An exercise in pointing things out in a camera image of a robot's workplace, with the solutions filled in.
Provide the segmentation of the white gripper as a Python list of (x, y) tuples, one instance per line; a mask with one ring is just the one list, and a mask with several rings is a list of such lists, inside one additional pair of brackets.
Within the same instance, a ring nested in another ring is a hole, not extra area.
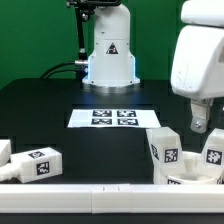
[(171, 86), (191, 100), (191, 130), (207, 131), (213, 99), (224, 96), (224, 29), (185, 26), (178, 37)]

